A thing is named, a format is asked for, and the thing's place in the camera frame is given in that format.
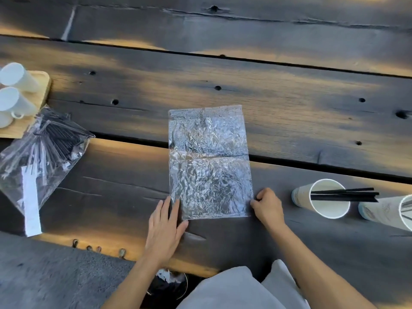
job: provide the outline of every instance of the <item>white label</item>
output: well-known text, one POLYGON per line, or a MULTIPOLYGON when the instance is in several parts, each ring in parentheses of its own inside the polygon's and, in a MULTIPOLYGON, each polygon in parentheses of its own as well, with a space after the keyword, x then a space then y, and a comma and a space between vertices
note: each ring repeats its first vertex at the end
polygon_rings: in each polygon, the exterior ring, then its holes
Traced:
POLYGON ((24 227, 26 236, 34 236, 42 233, 37 196, 37 173, 33 172, 33 166, 29 165, 21 168, 21 174, 23 177, 24 227))

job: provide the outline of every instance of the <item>wooden tray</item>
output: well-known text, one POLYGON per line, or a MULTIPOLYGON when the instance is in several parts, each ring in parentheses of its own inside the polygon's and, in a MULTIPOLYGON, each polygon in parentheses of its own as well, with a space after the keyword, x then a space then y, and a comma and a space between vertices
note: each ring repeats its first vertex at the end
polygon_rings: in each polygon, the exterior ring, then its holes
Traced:
MULTIPOLYGON (((52 85, 52 79, 46 72, 37 70, 29 70, 29 72, 39 83, 40 90, 36 93, 22 92, 22 94, 31 103, 36 105, 37 110, 39 111, 44 103, 46 103, 46 98, 49 94, 50 86, 52 85)), ((0 129, 0 138, 20 139, 27 127, 33 122, 33 116, 23 117, 22 119, 14 119, 9 126, 0 129)))

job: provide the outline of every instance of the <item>concrete ground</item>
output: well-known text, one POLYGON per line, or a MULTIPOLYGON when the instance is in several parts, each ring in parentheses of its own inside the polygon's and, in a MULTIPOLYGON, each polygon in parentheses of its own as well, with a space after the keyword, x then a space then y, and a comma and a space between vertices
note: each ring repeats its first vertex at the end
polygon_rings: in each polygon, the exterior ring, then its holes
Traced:
POLYGON ((99 308, 133 264, 0 232, 0 308, 99 308))

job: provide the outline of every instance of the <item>wooden table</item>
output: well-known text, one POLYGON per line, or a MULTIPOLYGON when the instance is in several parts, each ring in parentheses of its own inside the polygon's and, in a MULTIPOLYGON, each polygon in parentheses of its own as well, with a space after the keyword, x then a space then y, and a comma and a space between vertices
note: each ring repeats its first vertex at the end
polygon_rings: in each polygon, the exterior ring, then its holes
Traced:
MULTIPOLYGON (((136 260, 169 193, 170 109, 243 106, 254 192, 382 308, 406 308, 410 232, 291 204, 321 178, 412 194, 412 0, 1 0, 0 65, 53 78, 49 105, 97 135, 40 211, 39 239, 136 260)), ((9 140, 1 140, 6 147, 9 140)), ((22 234, 1 195, 0 229, 22 234)), ((204 277, 279 258, 255 218, 197 220, 169 266, 204 277)))

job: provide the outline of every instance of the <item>hand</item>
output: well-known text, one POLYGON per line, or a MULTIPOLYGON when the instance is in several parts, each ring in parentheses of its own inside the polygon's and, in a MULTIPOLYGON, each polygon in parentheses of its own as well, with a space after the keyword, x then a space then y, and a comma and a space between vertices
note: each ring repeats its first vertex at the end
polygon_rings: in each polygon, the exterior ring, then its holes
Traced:
POLYGON ((177 226, 179 200, 173 205, 170 218, 168 218, 170 196, 159 201, 156 209, 149 219, 149 233, 147 234, 145 254, 150 255, 158 263, 159 268, 164 266, 173 256, 178 247, 180 238, 189 225, 185 220, 177 226))
POLYGON ((269 187, 260 191, 256 198, 252 199, 250 205, 255 211, 256 217, 268 230, 277 230, 286 227, 283 217, 282 202, 269 187))

